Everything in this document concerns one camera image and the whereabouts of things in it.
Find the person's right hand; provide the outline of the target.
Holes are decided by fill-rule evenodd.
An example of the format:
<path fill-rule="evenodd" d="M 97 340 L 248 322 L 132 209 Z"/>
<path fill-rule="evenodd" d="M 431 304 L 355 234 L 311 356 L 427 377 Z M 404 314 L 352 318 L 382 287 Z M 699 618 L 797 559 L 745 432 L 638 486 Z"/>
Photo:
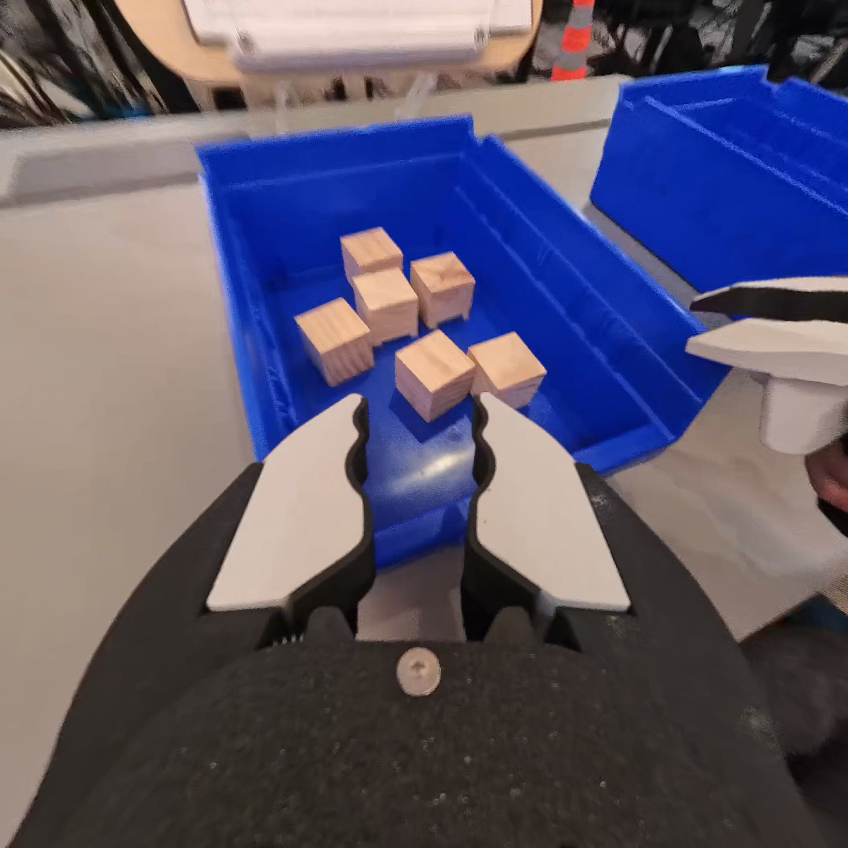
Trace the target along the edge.
<path fill-rule="evenodd" d="M 804 465 L 821 503 L 847 513 L 847 434 L 808 454 Z"/>

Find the person's body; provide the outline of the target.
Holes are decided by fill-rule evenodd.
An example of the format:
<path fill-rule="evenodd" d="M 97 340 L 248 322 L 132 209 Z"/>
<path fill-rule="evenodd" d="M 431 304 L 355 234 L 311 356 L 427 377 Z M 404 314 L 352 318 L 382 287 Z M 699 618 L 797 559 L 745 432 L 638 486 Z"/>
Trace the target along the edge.
<path fill-rule="evenodd" d="M 775 622 L 740 648 L 824 843 L 847 846 L 846 634 Z"/>

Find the grey desk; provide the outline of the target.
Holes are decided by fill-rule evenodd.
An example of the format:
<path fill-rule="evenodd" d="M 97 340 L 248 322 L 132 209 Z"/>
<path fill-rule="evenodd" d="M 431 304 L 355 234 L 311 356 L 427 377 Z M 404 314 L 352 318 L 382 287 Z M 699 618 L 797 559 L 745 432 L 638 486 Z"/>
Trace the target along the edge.
<path fill-rule="evenodd" d="M 2 133 L 19 154 L 276 133 L 269 107 Z M 2 846 L 115 616 L 251 461 L 204 200 L 192 180 L 2 200 Z M 613 487 L 741 640 L 846 585 L 800 460 L 759 442 L 737 372 Z"/>

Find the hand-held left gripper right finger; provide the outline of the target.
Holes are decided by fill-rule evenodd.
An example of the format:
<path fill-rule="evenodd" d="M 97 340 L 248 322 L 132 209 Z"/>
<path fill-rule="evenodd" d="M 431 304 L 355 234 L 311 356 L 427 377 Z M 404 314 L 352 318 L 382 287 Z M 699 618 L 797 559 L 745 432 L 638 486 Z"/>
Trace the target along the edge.
<path fill-rule="evenodd" d="M 578 462 L 538 424 L 490 392 L 474 400 L 477 485 L 461 575 L 466 639 L 523 611 L 543 635 L 562 610 L 627 614 L 631 599 Z"/>

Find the orange traffic cone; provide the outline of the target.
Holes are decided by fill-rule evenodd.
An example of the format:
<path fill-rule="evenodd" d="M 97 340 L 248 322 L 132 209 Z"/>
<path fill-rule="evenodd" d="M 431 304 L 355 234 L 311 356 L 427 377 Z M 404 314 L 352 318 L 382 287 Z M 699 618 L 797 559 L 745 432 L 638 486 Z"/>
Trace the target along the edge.
<path fill-rule="evenodd" d="M 573 1 L 560 51 L 551 69 L 554 82 L 583 80 L 587 76 L 595 1 Z"/>

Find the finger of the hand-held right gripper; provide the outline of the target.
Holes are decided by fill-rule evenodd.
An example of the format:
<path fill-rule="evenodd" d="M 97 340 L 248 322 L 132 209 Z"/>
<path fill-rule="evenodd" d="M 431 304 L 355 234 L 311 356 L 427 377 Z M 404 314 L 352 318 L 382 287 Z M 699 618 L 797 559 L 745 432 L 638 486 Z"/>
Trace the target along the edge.
<path fill-rule="evenodd" d="M 847 324 L 747 318 L 694 335 L 686 351 L 772 377 L 847 386 Z"/>
<path fill-rule="evenodd" d="M 847 276 L 742 281 L 702 293 L 689 309 L 734 320 L 846 323 Z"/>

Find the blue plastic bin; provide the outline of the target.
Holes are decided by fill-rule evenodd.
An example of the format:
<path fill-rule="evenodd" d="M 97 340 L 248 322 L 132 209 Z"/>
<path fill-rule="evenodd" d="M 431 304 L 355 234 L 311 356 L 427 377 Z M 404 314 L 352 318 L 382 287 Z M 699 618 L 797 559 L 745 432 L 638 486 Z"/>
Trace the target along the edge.
<path fill-rule="evenodd" d="M 846 276 L 846 98 L 759 66 L 622 83 L 590 200 L 699 292 Z"/>
<path fill-rule="evenodd" d="M 250 437 L 263 461 L 346 394 L 367 399 L 378 569 L 464 541 L 472 401 L 424 422 L 396 391 L 397 341 L 329 387 L 295 317 L 353 303 L 340 239 L 382 227 L 405 260 L 453 252 L 475 278 L 462 349 L 515 332 L 547 376 L 524 414 L 601 475 L 678 440 L 727 374 L 705 326 L 469 115 L 197 148 Z"/>

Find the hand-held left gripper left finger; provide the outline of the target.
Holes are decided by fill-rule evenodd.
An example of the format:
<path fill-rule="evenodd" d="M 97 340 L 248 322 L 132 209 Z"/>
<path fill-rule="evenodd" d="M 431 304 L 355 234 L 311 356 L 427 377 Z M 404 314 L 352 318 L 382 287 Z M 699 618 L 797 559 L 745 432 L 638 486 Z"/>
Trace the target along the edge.
<path fill-rule="evenodd" d="M 300 635 L 336 608 L 354 635 L 376 578 L 367 400 L 349 394 L 266 456 L 206 599 L 210 612 L 275 610 Z"/>

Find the wooden board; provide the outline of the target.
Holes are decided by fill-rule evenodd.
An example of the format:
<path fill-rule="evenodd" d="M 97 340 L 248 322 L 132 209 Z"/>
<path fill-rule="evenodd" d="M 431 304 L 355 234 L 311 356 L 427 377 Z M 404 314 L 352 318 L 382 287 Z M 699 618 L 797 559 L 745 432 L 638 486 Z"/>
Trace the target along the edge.
<path fill-rule="evenodd" d="M 117 1 L 116 6 L 141 43 L 163 65 L 186 81 L 210 87 L 247 87 L 249 83 L 271 80 L 300 79 L 309 76 L 336 77 L 340 69 L 293 69 L 281 74 L 242 72 L 230 59 L 228 50 L 219 45 L 199 42 L 186 16 L 183 2 Z M 448 62 L 405 66 L 374 66 L 354 69 L 363 76 L 382 77 L 392 73 L 465 73 L 494 72 L 515 67 L 535 43 L 542 17 L 543 2 L 531 2 L 533 26 L 525 34 L 492 37 L 475 58 L 465 62 Z"/>

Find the cluster of wooden cubes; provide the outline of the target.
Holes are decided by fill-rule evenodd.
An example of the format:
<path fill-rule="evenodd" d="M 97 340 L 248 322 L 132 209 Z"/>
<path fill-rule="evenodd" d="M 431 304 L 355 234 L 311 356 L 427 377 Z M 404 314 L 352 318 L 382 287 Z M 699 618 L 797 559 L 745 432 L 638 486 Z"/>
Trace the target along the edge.
<path fill-rule="evenodd" d="M 412 260 L 384 228 L 340 239 L 354 304 L 344 298 L 295 317 L 306 355 L 329 387 L 375 365 L 375 349 L 403 338 L 395 355 L 396 390 L 426 423 L 464 399 L 489 393 L 509 407 L 528 406 L 547 370 L 517 333 L 464 351 L 440 329 L 468 321 L 476 279 L 454 252 Z"/>

